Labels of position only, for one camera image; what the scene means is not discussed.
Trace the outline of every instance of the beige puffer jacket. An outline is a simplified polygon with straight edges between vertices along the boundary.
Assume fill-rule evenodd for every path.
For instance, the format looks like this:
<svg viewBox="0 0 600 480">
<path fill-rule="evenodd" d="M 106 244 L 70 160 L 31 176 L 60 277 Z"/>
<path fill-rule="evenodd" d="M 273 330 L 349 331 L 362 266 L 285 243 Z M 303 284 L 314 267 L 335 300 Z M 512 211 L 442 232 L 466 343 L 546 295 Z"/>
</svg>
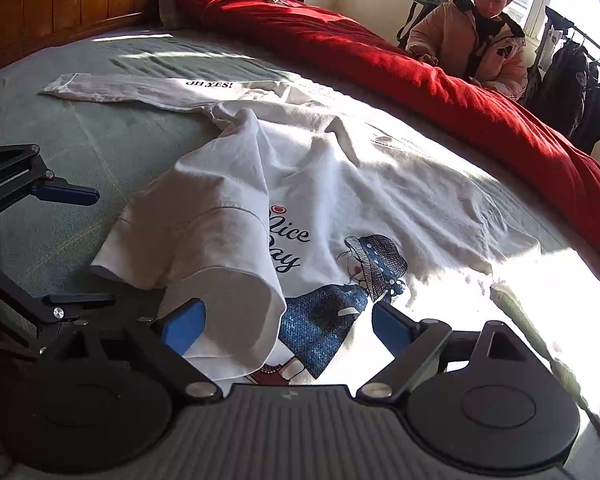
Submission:
<svg viewBox="0 0 600 480">
<path fill-rule="evenodd" d="M 433 10 L 409 35 L 407 54 L 419 58 L 429 54 L 447 74 L 467 79 L 467 62 L 474 50 L 484 52 L 475 75 L 483 87 L 519 99 L 526 88 L 526 67 L 522 59 L 525 33 L 504 12 L 505 24 L 486 45 L 478 45 L 472 0 L 451 0 Z"/>
</svg>

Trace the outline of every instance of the black clothing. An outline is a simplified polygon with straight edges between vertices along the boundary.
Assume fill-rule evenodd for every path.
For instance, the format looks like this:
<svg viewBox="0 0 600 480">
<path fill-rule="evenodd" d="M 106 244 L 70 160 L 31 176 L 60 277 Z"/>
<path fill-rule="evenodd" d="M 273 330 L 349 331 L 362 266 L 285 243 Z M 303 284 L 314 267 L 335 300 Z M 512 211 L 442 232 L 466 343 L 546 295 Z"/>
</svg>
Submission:
<svg viewBox="0 0 600 480">
<path fill-rule="evenodd" d="M 461 12 L 467 12 L 468 10 L 472 10 L 474 8 L 474 0 L 454 0 L 454 5 Z M 503 25 L 506 23 L 509 25 L 511 30 L 511 35 L 514 38 L 524 38 L 525 32 L 506 12 L 501 12 L 499 18 L 502 20 Z"/>
<path fill-rule="evenodd" d="M 570 41 L 554 54 L 529 110 L 569 139 L 584 113 L 589 78 L 587 50 Z"/>
<path fill-rule="evenodd" d="M 478 33 L 478 48 L 485 42 L 490 43 L 490 38 L 495 38 L 504 26 L 504 20 L 497 16 L 495 19 L 484 18 L 478 9 L 473 7 L 475 18 L 475 31 Z"/>
<path fill-rule="evenodd" d="M 593 85 L 587 89 L 584 115 L 569 140 L 576 148 L 589 155 L 595 143 L 600 140 L 600 82 L 594 80 Z"/>
<path fill-rule="evenodd" d="M 526 88 L 525 93 L 518 100 L 520 106 L 530 110 L 531 103 L 533 102 L 534 95 L 539 91 L 542 86 L 542 74 L 538 70 L 537 66 L 530 66 L 526 69 Z"/>
</svg>

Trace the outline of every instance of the denim-textured print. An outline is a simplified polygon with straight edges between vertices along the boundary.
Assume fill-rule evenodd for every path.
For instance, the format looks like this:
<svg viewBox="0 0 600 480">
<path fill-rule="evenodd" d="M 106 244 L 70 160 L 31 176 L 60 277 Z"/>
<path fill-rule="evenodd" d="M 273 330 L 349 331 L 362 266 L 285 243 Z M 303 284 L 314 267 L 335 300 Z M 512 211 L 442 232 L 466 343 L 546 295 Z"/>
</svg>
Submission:
<svg viewBox="0 0 600 480">
<path fill-rule="evenodd" d="M 391 298 L 402 294 L 405 283 L 399 278 L 407 271 L 407 262 L 400 255 L 394 242 L 383 235 L 347 236 L 344 239 L 348 252 L 347 269 L 352 279 L 368 290 L 371 301 L 385 294 Z"/>
<path fill-rule="evenodd" d="M 317 378 L 365 309 L 366 290 L 359 285 L 325 285 L 298 298 L 285 299 L 286 312 L 278 337 Z"/>
</svg>

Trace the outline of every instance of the child's hand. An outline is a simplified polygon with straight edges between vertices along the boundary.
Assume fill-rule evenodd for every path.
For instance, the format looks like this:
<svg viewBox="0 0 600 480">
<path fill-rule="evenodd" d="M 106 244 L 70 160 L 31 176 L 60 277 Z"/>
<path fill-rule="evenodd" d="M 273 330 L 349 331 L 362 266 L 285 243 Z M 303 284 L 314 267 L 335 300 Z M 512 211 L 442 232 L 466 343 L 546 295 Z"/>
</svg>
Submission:
<svg viewBox="0 0 600 480">
<path fill-rule="evenodd" d="M 430 56 L 429 54 L 422 54 L 422 56 L 418 58 L 418 61 L 431 66 L 438 66 L 438 58 L 435 56 Z"/>
</svg>

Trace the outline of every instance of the boy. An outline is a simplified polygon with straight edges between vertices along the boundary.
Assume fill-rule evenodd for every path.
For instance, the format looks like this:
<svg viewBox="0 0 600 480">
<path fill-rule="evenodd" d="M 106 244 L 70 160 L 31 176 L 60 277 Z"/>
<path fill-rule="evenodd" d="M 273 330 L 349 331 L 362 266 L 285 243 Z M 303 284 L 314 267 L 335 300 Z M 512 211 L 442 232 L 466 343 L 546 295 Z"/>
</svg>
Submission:
<svg viewBox="0 0 600 480">
<path fill-rule="evenodd" d="M 526 87 L 525 33 L 502 10 L 512 0 L 450 0 L 417 24 L 407 54 L 514 100 Z"/>
</svg>

